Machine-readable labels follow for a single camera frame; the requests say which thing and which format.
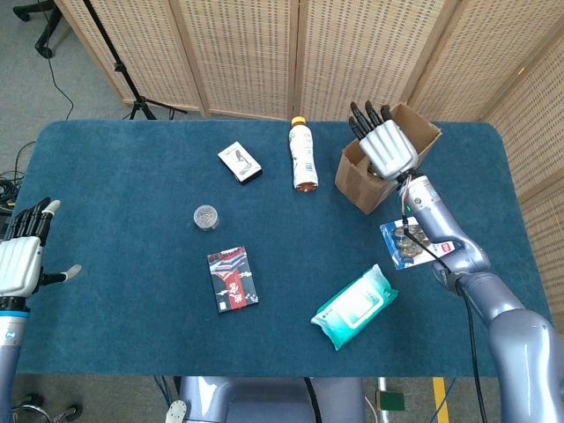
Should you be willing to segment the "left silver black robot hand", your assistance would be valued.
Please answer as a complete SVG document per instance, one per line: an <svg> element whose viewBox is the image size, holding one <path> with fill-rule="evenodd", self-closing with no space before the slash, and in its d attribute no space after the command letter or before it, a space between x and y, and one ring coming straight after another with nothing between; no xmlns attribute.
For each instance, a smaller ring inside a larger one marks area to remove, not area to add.
<svg viewBox="0 0 564 423"><path fill-rule="evenodd" d="M67 271L45 273L43 250L47 244L51 221L61 201L43 198L38 204L21 211L9 224L1 241L1 296L30 298L40 286L62 283L76 277L80 264Z"/></svg>

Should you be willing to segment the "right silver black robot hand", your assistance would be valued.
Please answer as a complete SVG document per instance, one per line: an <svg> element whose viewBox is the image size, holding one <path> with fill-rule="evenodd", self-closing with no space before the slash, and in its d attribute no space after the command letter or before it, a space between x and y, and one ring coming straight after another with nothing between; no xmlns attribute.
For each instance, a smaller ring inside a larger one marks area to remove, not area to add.
<svg viewBox="0 0 564 423"><path fill-rule="evenodd" d="M419 155L395 122L388 104L377 111L367 100L362 112L353 101L350 109L349 126L379 177L397 180L417 166Z"/></svg>

